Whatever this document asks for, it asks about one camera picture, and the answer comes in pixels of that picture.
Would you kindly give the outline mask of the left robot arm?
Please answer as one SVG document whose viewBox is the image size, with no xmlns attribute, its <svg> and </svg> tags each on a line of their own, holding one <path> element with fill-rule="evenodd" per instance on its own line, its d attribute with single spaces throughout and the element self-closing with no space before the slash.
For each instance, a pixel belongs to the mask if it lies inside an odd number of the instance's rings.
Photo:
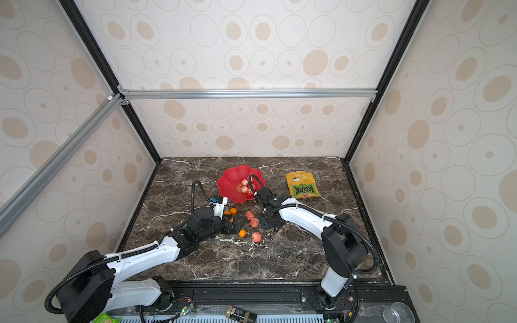
<svg viewBox="0 0 517 323">
<path fill-rule="evenodd" d="M 130 306 L 169 310 L 174 292 L 163 277 L 143 281 L 130 278 L 187 257 L 203 241 L 238 230 L 225 213 L 227 197 L 206 201 L 207 206 L 197 208 L 192 192 L 189 218 L 155 242 L 126 252 L 102 255 L 94 250 L 85 254 L 51 289 L 44 300 L 45 310 L 63 315 L 68 322 L 91 322 L 103 313 Z"/>
</svg>

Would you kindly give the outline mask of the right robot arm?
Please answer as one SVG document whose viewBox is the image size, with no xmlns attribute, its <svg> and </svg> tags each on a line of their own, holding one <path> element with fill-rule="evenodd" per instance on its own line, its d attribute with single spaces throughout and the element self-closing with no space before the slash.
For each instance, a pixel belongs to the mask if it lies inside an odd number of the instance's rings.
<svg viewBox="0 0 517 323">
<path fill-rule="evenodd" d="M 310 232 L 323 243 L 328 269 L 320 282 L 316 301 L 324 309 L 335 308 L 342 291 L 358 275 L 373 274 L 378 270 L 378 250 L 369 238 L 361 234 L 350 215 L 323 213 L 293 197 L 275 195 L 253 174 L 245 183 L 249 185 L 249 192 L 261 208 L 258 218 L 264 230 L 278 230 L 290 222 Z"/>
</svg>

